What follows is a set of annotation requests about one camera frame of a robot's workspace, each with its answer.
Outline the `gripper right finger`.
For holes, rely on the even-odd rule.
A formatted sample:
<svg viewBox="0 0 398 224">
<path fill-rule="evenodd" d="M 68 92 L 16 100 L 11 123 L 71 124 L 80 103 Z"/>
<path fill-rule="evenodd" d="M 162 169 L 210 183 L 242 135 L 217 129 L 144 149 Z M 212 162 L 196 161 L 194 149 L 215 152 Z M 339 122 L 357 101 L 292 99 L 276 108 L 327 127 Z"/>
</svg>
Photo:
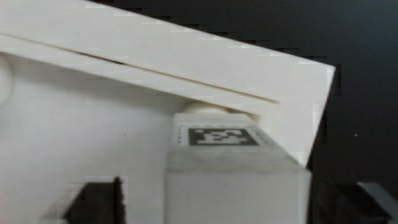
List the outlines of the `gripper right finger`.
<svg viewBox="0 0 398 224">
<path fill-rule="evenodd" d="M 313 205 L 313 224 L 398 224 L 398 200 L 375 182 L 322 184 Z"/>
</svg>

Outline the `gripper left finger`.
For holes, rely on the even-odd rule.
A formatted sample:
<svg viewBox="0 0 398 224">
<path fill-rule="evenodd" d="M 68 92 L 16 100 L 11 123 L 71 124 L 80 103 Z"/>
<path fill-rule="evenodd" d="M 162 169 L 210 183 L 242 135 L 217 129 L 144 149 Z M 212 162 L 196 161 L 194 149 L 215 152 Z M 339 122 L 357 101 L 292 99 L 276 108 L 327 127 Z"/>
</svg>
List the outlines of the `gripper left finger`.
<svg viewBox="0 0 398 224">
<path fill-rule="evenodd" d="M 89 182 L 78 192 L 62 219 L 68 224 L 126 224 L 123 181 Z"/>
</svg>

